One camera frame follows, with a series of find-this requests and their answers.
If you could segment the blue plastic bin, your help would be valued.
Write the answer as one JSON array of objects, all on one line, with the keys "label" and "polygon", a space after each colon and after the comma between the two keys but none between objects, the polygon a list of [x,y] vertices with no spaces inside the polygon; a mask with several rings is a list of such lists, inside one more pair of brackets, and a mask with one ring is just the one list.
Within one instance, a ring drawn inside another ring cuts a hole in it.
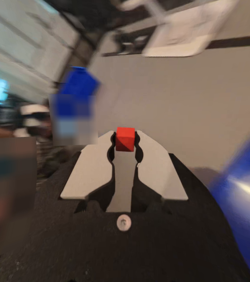
[{"label": "blue plastic bin", "polygon": [[101,82],[85,67],[71,67],[66,79],[61,83],[58,93],[74,96],[94,96]]},{"label": "blue plastic bin", "polygon": [[224,213],[236,246],[250,270],[250,136],[212,182],[211,194]]}]

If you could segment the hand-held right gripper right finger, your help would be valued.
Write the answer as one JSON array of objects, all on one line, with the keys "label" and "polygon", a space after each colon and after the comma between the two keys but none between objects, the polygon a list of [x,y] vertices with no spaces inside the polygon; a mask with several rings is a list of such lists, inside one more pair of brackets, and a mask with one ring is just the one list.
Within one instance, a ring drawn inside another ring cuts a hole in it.
[{"label": "hand-held right gripper right finger", "polygon": [[168,151],[141,130],[135,133],[138,180],[163,200],[188,200]]}]

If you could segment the red wooden cube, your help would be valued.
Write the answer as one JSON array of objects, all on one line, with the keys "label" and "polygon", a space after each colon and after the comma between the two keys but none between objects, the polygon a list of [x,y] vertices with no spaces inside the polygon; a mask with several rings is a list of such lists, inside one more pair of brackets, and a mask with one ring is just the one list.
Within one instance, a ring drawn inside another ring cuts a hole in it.
[{"label": "red wooden cube", "polygon": [[115,148],[120,152],[134,152],[135,129],[129,127],[117,127]]}]

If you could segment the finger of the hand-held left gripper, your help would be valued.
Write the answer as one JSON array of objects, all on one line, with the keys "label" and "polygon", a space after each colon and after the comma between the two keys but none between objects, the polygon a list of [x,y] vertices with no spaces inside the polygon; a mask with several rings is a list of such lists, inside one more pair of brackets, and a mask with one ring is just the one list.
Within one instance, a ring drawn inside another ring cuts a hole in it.
[{"label": "finger of the hand-held left gripper", "polygon": [[20,114],[22,116],[42,114],[50,116],[49,109],[41,104],[29,104],[20,107]]}]

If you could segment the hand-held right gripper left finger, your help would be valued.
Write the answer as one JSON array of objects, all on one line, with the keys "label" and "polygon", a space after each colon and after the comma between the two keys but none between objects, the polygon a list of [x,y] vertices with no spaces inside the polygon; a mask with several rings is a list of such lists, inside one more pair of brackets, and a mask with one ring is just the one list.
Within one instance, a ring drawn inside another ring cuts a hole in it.
[{"label": "hand-held right gripper left finger", "polygon": [[108,131],[96,144],[85,146],[60,194],[64,200],[85,200],[114,180],[115,135]]}]

